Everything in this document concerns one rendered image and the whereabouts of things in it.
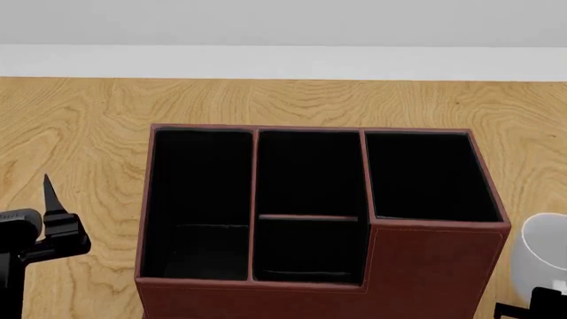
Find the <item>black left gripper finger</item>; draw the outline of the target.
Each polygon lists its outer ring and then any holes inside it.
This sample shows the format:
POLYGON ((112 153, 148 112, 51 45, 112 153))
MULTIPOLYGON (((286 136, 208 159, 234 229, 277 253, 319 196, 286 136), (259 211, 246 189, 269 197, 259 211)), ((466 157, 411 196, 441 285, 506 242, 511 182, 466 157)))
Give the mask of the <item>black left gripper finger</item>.
POLYGON ((79 218, 65 210, 48 175, 43 178, 43 194, 46 212, 43 216, 46 237, 78 236, 79 218))

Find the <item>white mug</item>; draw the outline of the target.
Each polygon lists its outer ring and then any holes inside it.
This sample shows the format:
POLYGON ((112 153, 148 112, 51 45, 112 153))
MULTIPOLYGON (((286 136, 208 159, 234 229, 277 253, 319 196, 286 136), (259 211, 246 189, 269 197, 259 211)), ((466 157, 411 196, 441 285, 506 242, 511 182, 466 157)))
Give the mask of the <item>white mug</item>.
POLYGON ((536 287, 567 295, 567 214, 541 213, 524 221, 510 257, 510 278, 524 302, 536 287))

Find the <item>brown leather desk caddy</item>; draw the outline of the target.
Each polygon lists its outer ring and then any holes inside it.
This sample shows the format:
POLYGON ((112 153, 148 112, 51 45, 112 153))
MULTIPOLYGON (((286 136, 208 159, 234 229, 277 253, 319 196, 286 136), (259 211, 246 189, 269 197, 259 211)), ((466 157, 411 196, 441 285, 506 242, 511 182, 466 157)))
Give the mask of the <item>brown leather desk caddy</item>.
POLYGON ((472 319, 510 232, 468 129, 151 126, 144 319, 472 319))

